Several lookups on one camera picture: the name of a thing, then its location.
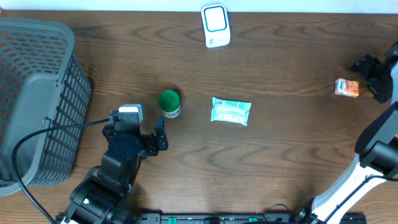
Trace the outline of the green lid white jar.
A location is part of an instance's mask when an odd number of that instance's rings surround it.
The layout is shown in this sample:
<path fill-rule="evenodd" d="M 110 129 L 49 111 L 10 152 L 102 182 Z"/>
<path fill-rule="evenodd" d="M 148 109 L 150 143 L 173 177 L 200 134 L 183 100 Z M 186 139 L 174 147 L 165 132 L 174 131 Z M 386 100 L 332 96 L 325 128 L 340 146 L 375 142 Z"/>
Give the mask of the green lid white jar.
<path fill-rule="evenodd" d="M 181 112 L 181 101 L 176 91 L 163 91 L 159 96 L 158 103 L 166 118 L 176 118 Z"/>

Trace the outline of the orange tissue pack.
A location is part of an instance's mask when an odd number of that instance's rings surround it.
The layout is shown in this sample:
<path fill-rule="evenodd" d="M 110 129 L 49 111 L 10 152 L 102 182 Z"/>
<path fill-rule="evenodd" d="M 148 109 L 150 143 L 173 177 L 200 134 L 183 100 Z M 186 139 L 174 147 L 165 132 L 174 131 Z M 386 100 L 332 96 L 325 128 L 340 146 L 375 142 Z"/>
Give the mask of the orange tissue pack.
<path fill-rule="evenodd" d="M 338 78 L 335 81 L 335 94 L 356 98 L 359 96 L 359 82 Z"/>

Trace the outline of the teal wet wipes pack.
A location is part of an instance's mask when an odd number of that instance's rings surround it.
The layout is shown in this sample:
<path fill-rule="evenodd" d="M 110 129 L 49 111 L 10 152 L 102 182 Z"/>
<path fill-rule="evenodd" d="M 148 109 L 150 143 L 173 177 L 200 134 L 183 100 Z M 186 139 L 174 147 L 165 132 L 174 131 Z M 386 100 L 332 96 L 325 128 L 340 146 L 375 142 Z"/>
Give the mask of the teal wet wipes pack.
<path fill-rule="evenodd" d="M 250 102 L 222 100 L 212 98 L 213 107 L 211 110 L 211 121 L 225 121 L 238 123 L 243 126 L 248 125 Z"/>

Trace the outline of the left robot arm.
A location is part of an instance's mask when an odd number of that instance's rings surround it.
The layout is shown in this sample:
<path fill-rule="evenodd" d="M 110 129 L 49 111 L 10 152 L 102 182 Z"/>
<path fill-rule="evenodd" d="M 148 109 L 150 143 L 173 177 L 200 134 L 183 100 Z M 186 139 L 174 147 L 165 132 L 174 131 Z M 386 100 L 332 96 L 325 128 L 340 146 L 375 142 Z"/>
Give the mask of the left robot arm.
<path fill-rule="evenodd" d="M 141 162 L 168 149 L 164 117 L 154 133 L 141 134 L 138 112 L 112 111 L 102 133 L 108 150 L 101 164 L 92 167 L 70 196 L 71 203 L 56 223 L 135 223 L 137 215 L 127 209 L 127 196 Z"/>

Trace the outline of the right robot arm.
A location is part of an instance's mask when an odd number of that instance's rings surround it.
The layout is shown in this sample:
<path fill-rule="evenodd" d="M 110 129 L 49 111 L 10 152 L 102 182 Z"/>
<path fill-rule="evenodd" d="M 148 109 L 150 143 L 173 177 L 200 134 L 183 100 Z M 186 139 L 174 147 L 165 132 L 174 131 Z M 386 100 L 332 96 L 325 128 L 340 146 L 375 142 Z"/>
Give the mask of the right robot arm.
<path fill-rule="evenodd" d="M 303 207 L 294 223 L 340 223 L 370 190 L 397 181 L 397 44 L 392 44 L 384 61 L 365 55 L 350 70 L 365 78 L 378 102 L 391 104 L 359 136 L 349 167 L 328 190 Z"/>

